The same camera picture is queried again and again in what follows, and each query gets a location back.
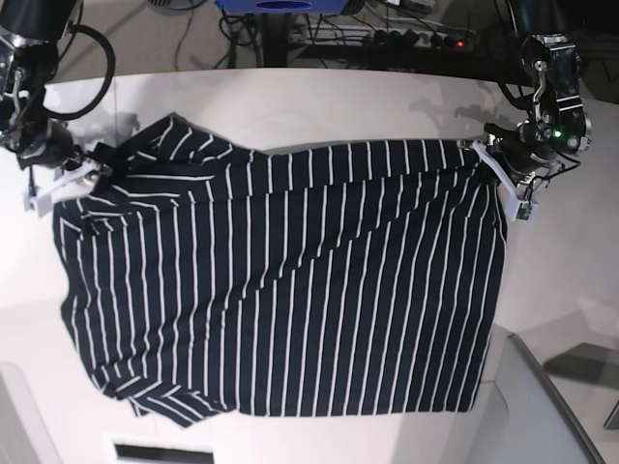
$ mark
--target striped shirt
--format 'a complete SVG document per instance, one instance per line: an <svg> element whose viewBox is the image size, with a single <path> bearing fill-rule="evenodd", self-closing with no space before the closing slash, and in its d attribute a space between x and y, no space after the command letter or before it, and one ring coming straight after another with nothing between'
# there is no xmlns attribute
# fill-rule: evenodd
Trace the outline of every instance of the striped shirt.
<svg viewBox="0 0 619 464"><path fill-rule="evenodd" d="M283 156L171 115L55 208L64 322L105 395L183 426L471 409L506 247L454 141Z"/></svg>

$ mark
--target blue object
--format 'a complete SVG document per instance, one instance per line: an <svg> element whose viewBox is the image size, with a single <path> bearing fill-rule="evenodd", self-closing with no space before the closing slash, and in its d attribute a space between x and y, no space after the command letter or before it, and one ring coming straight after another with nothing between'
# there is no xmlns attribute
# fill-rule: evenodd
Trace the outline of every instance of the blue object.
<svg viewBox="0 0 619 464"><path fill-rule="evenodd" d="M348 0L225 0L216 2L232 14L245 13L325 13L338 15Z"/></svg>

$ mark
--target cloth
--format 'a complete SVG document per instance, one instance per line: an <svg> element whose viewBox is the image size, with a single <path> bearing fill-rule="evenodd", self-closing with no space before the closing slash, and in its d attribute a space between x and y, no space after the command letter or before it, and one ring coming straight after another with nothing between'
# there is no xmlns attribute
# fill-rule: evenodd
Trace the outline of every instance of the cloth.
<svg viewBox="0 0 619 464"><path fill-rule="evenodd" d="M283 156L171 115L55 208L62 316L100 391L191 425L474 404L506 220L454 141Z"/></svg>

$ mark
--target vent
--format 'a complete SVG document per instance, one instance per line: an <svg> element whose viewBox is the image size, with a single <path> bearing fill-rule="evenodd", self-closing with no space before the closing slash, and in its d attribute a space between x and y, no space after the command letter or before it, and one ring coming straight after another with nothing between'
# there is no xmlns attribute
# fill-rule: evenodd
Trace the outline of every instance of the vent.
<svg viewBox="0 0 619 464"><path fill-rule="evenodd" d="M213 454L210 452L131 445L114 445L114 447L117 462L123 464L215 464Z"/></svg>

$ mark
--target white table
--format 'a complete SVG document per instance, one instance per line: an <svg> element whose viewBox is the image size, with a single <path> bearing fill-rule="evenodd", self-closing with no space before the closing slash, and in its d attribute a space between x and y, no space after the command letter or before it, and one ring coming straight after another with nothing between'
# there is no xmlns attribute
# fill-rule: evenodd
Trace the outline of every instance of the white table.
<svg viewBox="0 0 619 464"><path fill-rule="evenodd" d="M52 86L48 105L78 109L100 83ZM619 306L619 107L587 101L586 108L594 139L582 168L553 183L535 224L510 229L497 309L497 323L508 330L539 328L586 312L592 305L583 302ZM118 77L103 103L74 128L105 133L113 143L128 114L136 114L145 128L172 111L235 143L264 150L373 138L474 137L482 135L484 123L508 127L524 116L495 84L484 82L386 72L248 70ZM50 218L22 212L22 178L13 158L0 155L0 361L24 371L66 464L108 462L102 433L206 443L216 448L219 462L388 463L398 456L404 427L407 447L419 445L424 462L440 461L453 415L314 421L224 415L182 433L166 420L132 418L129 407L102 397L83 374L59 317L67 287ZM599 317L596 311L587 314ZM485 380L496 373L497 346L490 350ZM607 401L610 411L612 398L600 401ZM589 419L585 425L598 434ZM601 441L608 464L619 462L618 442L619 436Z"/></svg>

